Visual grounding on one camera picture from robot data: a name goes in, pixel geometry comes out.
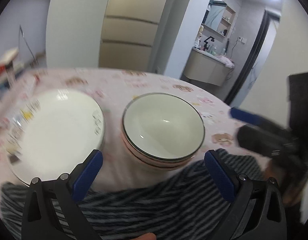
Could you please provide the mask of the person's left hand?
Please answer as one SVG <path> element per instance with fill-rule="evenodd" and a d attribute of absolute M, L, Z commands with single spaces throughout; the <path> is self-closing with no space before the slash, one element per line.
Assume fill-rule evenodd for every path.
<path fill-rule="evenodd" d="M 131 239 L 131 240 L 156 240 L 157 237 L 154 233 L 145 233 L 137 238 Z"/>

